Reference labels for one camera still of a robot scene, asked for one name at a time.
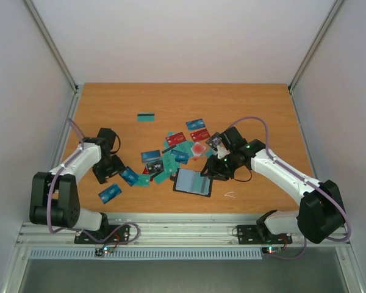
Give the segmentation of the teal VIP card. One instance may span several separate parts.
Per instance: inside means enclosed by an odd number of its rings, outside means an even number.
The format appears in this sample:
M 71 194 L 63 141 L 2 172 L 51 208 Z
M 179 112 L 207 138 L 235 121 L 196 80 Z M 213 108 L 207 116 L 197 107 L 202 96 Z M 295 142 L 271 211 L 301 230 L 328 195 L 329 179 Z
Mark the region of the teal VIP card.
M 194 194 L 209 197 L 211 194 L 211 183 L 212 181 L 208 177 L 199 176 L 194 180 L 192 192 Z

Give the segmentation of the black leather card holder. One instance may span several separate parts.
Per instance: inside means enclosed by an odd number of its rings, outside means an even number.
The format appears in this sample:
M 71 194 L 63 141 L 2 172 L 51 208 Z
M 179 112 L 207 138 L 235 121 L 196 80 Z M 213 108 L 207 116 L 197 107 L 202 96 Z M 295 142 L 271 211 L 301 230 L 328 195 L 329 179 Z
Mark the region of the black leather card holder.
M 199 171 L 178 168 L 176 174 L 170 176 L 170 180 L 173 182 L 173 191 L 186 193 L 186 194 L 192 194 L 192 195 L 198 195 L 198 194 L 194 194 L 192 192 L 192 187 L 193 187 L 194 180 L 199 176 L 201 176 Z

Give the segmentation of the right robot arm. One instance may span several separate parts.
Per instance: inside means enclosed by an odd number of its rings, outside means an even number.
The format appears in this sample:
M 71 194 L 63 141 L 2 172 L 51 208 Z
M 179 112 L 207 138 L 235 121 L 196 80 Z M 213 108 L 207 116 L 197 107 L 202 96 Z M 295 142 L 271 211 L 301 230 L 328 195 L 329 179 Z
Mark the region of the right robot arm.
M 287 193 L 298 205 L 296 212 L 271 210 L 256 221 L 260 240 L 270 242 L 278 234 L 301 233 L 319 244 L 345 224 L 339 188 L 331 180 L 321 182 L 286 163 L 260 140 L 247 142 L 235 127 L 220 136 L 217 153 L 211 155 L 201 176 L 227 181 L 240 167 L 258 173 Z

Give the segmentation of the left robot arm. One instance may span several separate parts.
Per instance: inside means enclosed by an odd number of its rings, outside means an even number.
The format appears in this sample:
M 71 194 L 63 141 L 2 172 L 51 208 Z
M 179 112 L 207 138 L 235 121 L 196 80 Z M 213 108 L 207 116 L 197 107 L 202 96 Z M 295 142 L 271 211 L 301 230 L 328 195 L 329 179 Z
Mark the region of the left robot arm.
M 97 243 L 110 237 L 110 226 L 103 215 L 80 206 L 77 184 L 91 170 L 97 182 L 105 184 L 121 173 L 125 166 L 113 149 L 120 139 L 110 128 L 101 128 L 96 137 L 84 137 L 60 165 L 48 172 L 38 172 L 32 178 L 29 220 L 50 228 L 88 230 Z

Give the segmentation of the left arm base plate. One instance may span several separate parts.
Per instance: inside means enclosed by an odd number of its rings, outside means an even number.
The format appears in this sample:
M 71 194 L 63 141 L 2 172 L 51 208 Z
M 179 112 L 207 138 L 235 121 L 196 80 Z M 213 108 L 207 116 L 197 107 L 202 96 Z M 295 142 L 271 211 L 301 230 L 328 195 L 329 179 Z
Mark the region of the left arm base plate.
M 83 230 L 80 235 L 75 236 L 74 243 L 79 245 L 108 244 L 118 241 L 125 244 L 130 235 L 130 225 L 109 225 L 107 229 L 97 231 Z

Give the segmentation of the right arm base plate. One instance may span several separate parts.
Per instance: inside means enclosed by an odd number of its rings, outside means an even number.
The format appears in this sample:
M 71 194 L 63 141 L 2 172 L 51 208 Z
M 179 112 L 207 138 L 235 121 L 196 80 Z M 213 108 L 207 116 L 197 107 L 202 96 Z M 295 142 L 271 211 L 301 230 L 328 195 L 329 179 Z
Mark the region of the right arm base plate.
M 237 225 L 235 235 L 240 245 L 281 245 L 292 244 L 292 237 L 286 234 L 271 234 L 257 225 Z

